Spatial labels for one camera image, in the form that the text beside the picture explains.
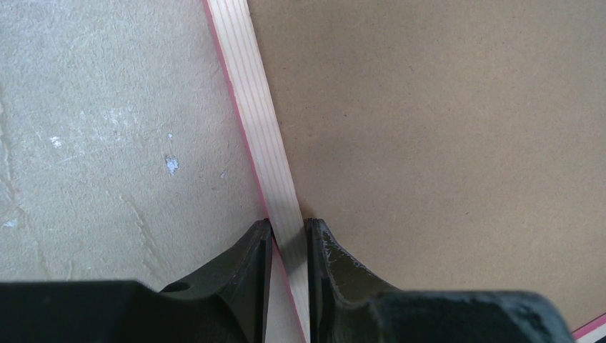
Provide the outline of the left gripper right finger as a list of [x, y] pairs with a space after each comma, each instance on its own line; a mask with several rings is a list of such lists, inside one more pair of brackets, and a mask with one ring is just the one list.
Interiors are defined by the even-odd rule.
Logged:
[[343, 248], [322, 219], [308, 219], [312, 342], [571, 342], [543, 296], [519, 291], [404, 291]]

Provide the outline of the pink picture frame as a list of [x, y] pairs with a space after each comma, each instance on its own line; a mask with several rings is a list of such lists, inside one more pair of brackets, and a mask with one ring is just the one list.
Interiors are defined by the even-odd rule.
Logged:
[[603, 1], [206, 1], [278, 219], [403, 289], [605, 313]]

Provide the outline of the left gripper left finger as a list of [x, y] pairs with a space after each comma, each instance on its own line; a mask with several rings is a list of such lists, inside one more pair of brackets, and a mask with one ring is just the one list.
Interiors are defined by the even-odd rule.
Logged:
[[272, 227], [156, 292], [133, 280], [4, 282], [3, 342], [263, 342]]

